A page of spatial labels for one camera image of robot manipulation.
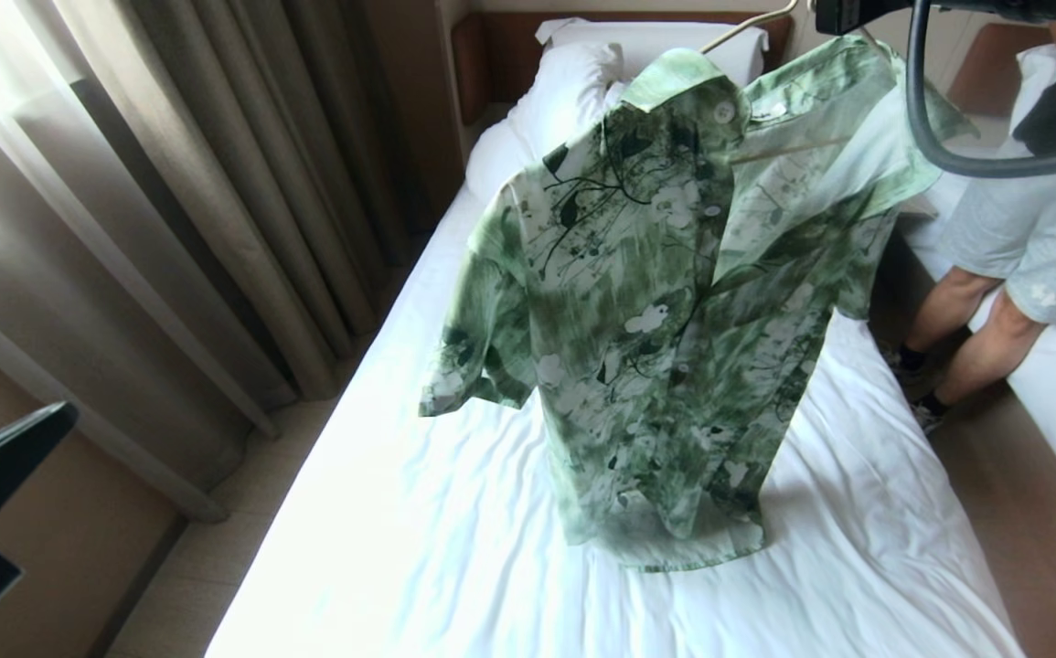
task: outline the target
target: floor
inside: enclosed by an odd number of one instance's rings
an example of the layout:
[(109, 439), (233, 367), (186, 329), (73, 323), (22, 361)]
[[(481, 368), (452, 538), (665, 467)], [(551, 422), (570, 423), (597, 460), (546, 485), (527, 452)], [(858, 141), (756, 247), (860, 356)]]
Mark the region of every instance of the floor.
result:
[(243, 466), (211, 492), (230, 519), (186, 529), (106, 658), (201, 657), (336, 402), (272, 413), (274, 441), (251, 434)]
[[(1056, 487), (1039, 496), (1055, 516), (1045, 519), (1027, 503), (1036, 496), (1012, 486), (1007, 476), (1017, 468), (1056, 471), (1055, 455), (1006, 383), (954, 412), (930, 445), (970, 518), (1020, 645), (1030, 658), (1056, 658), (1056, 538), (1051, 537), (1056, 533)], [(1031, 465), (1007, 464), (1003, 457), (1026, 459), (1018, 455), (1037, 451)]]

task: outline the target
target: shirt button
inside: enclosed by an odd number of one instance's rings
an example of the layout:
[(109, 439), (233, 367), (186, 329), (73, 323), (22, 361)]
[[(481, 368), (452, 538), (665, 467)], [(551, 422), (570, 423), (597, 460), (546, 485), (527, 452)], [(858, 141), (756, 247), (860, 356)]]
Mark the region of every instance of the shirt button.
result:
[(719, 124), (732, 124), (733, 118), (735, 118), (735, 104), (723, 100), (715, 106), (715, 120)]

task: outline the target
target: black sock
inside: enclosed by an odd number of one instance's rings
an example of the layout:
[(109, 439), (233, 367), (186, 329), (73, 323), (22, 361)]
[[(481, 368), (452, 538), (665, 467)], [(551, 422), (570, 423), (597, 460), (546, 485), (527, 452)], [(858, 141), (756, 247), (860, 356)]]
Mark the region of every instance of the black sock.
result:
[(901, 366), (905, 370), (920, 370), (922, 363), (925, 363), (925, 353), (917, 353), (907, 349), (905, 342), (901, 344), (900, 349), (897, 349), (897, 355), (901, 357)]
[(925, 397), (917, 400), (917, 403), (920, 403), (925, 409), (929, 409), (930, 413), (935, 416), (945, 416), (946, 411), (949, 411), (950, 409), (948, 405), (943, 403), (942, 400), (938, 399), (937, 395), (934, 395), (934, 391), (925, 393)]

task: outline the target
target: shirt sleeve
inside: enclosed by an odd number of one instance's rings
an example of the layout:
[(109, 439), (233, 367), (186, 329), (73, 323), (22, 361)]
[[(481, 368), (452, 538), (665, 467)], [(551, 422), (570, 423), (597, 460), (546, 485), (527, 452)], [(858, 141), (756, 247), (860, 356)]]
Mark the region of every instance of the shirt sleeve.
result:
[(509, 183), (470, 238), (442, 338), (427, 372), (420, 416), (456, 411), (473, 397), (518, 409), (535, 387), (516, 211)]

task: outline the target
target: sneaker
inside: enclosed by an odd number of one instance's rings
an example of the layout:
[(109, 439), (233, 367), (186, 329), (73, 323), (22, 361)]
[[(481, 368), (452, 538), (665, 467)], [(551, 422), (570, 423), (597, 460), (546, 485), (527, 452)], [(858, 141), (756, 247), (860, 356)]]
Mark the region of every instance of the sneaker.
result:
[(901, 355), (897, 353), (895, 346), (886, 344), (884, 341), (878, 341), (878, 351), (882, 353), (882, 358), (886, 359), (886, 365), (889, 366), (889, 371), (894, 374), (897, 382), (901, 384), (904, 389), (913, 387), (913, 384), (920, 383), (922, 380), (922, 370), (907, 370), (901, 363)]
[(932, 434), (934, 430), (938, 429), (938, 426), (942, 425), (943, 416), (934, 413), (924, 403), (921, 403), (921, 401), (909, 405), (909, 410), (913, 412), (913, 419), (917, 420), (917, 426), (922, 429), (922, 433), (926, 437)]

